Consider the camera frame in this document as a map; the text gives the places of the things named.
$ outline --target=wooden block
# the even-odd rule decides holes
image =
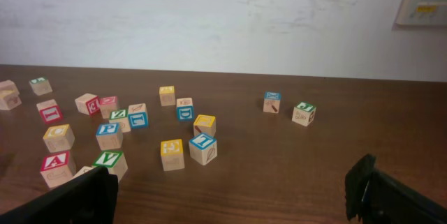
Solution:
[[[129,123],[133,129],[148,127],[146,104],[130,105],[128,109]]]
[[[175,105],[174,86],[160,87],[159,93],[160,93],[161,106]]]
[[[96,132],[99,148],[101,150],[110,150],[121,148],[123,143],[123,132],[119,123],[101,124]]]
[[[53,154],[43,159],[41,175],[49,188],[60,186],[76,173],[76,165],[69,151]]]
[[[201,165],[208,164],[217,157],[217,141],[206,133],[189,140],[189,154]]]
[[[54,99],[38,103],[37,110],[46,124],[61,120],[63,118],[61,109]]]
[[[50,152],[66,151],[73,146],[75,136],[69,124],[52,126],[43,136],[43,141]]]
[[[19,93],[13,90],[0,91],[0,110],[12,110],[21,104]]]
[[[11,80],[0,82],[0,91],[14,91],[17,94],[20,94],[19,90],[15,86],[15,83]]]
[[[179,121],[194,120],[194,107],[192,98],[177,99],[177,118]]]
[[[265,92],[264,112],[278,113],[281,103],[281,94],[276,92]]]
[[[97,95],[84,94],[75,99],[76,107],[80,113],[93,115],[100,111],[99,99]]]
[[[182,140],[162,141],[160,153],[163,170],[172,171],[184,169]]]
[[[111,112],[119,110],[118,97],[113,96],[100,99],[99,108],[101,109],[103,119],[108,119]]]
[[[315,112],[315,106],[301,102],[293,108],[292,121],[303,126],[308,126],[314,120]]]
[[[50,81],[46,77],[39,77],[29,81],[31,88],[37,96],[52,92]]]
[[[127,109],[113,111],[110,113],[109,123],[119,123],[121,132],[130,132],[131,126],[129,124],[128,115]]]
[[[109,174],[118,176],[118,182],[127,171],[127,162],[122,151],[103,151],[92,165],[103,166],[109,170]]]
[[[79,176],[83,175],[84,173],[86,173],[86,172],[88,172],[88,171],[90,171],[92,169],[93,169],[93,167],[84,166],[71,179],[78,178]]]
[[[216,134],[216,117],[207,115],[198,115],[194,121],[194,136],[206,133],[211,137]]]

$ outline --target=wooden table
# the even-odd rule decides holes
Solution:
[[[28,81],[46,76],[51,94]],[[124,134],[129,170],[119,184],[116,223],[346,223],[344,176],[366,153],[377,167],[447,207],[447,84],[323,77],[190,73],[97,68],[0,66],[23,104],[0,112],[0,213],[48,191],[39,173],[49,152],[36,103],[55,99],[75,133],[78,168],[100,149],[102,120],[76,110],[85,93],[146,103],[149,128]],[[192,97],[196,114],[217,117],[219,155],[202,166],[189,156],[193,122],[161,107],[160,86]],[[265,91],[282,94],[279,114],[263,113]],[[317,106],[309,127],[293,106]],[[185,169],[164,172],[160,141],[184,141]]]

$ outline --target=wall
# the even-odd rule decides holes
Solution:
[[[0,0],[0,64],[447,81],[401,0]]]

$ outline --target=toy block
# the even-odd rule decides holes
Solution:
[[[19,93],[13,90],[0,91],[0,110],[12,110],[21,104]]]
[[[301,102],[293,108],[292,121],[303,126],[308,126],[314,120],[315,111],[315,106]]]
[[[119,123],[121,132],[128,133],[131,131],[131,125],[129,123],[129,114],[127,109],[116,110],[110,113],[109,123]]]
[[[60,186],[76,173],[76,165],[69,151],[47,156],[43,159],[41,175],[49,188]]]
[[[84,166],[71,179],[78,178],[79,176],[83,175],[84,173],[86,173],[92,169],[93,169],[93,167]]]
[[[172,171],[184,169],[182,140],[162,141],[160,153],[163,170]]]
[[[50,81],[46,77],[39,77],[29,81],[31,88],[37,96],[52,92]]]
[[[38,103],[37,110],[46,124],[62,119],[61,109],[54,99]]]
[[[160,103],[161,106],[175,105],[174,86],[160,87]]]
[[[99,112],[99,99],[97,95],[84,94],[75,99],[76,107],[80,113],[93,115]]]
[[[69,124],[52,126],[43,136],[43,141],[50,152],[66,151],[73,146],[75,136]]]
[[[122,151],[103,151],[92,165],[103,166],[109,170],[109,174],[118,176],[118,182],[127,171],[127,162]]]
[[[177,118],[179,121],[194,120],[194,107],[192,98],[177,99]]]
[[[17,94],[20,94],[19,90],[15,86],[15,83],[11,80],[0,82],[0,91],[14,91]]]
[[[130,105],[128,109],[129,123],[132,128],[148,127],[146,104]]]
[[[216,134],[216,117],[207,115],[198,115],[194,121],[194,136],[206,133],[211,137]]]
[[[278,113],[281,103],[281,94],[276,92],[265,92],[264,112]]]
[[[119,123],[101,124],[96,132],[99,148],[101,150],[110,150],[121,148],[123,143],[123,132]]]
[[[108,119],[111,112],[119,110],[118,97],[113,96],[100,99],[99,108],[101,109],[103,119]]]
[[[217,157],[217,141],[206,133],[189,140],[189,154],[201,165],[208,164]]]

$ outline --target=letter on block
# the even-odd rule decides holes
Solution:
[[[206,133],[189,140],[189,154],[201,165],[208,164],[217,157],[217,141]]]
[[[54,99],[38,103],[37,110],[46,124],[62,119],[61,109]]]
[[[60,186],[76,173],[76,165],[69,151],[47,156],[43,159],[41,175],[49,188]]]
[[[123,143],[123,132],[119,123],[101,124],[96,132],[99,148],[101,150],[111,150],[121,148]]]
[[[84,166],[71,179],[78,178],[79,176],[83,175],[84,173],[86,173],[86,172],[88,172],[88,171],[90,171],[92,169],[93,169],[92,167]]]
[[[162,141],[160,153],[163,170],[184,169],[182,140]]]
[[[11,80],[0,82],[0,91],[14,91],[17,94],[20,94],[19,90],[15,86],[15,83]]]
[[[69,124],[52,126],[43,136],[43,141],[50,152],[66,151],[73,146],[75,136]]]
[[[175,90],[174,87],[160,87],[160,102],[161,106],[175,105]]]
[[[117,110],[110,113],[109,123],[119,123],[121,132],[128,133],[131,131],[127,109]]]
[[[113,96],[100,99],[99,108],[101,109],[103,119],[108,119],[111,112],[119,110],[118,97]]]
[[[31,88],[37,96],[52,92],[50,81],[46,77],[39,77],[29,81]]]
[[[93,115],[99,112],[99,99],[97,95],[84,94],[75,99],[76,107],[80,113]]]
[[[129,106],[129,123],[133,129],[148,127],[146,104],[130,105]]]
[[[177,99],[177,118],[179,121],[194,120],[194,107],[192,98]]]
[[[303,126],[308,126],[314,120],[315,111],[315,106],[301,102],[293,108],[292,121]]]
[[[19,93],[12,90],[0,91],[0,110],[11,110],[21,104]]]
[[[281,103],[281,94],[276,92],[265,92],[264,112],[278,113]]]
[[[198,115],[194,121],[194,136],[206,133],[211,137],[216,134],[216,117],[207,115]]]
[[[104,166],[109,170],[109,174],[118,176],[118,182],[127,171],[126,158],[122,151],[103,151],[93,163],[93,167]]]

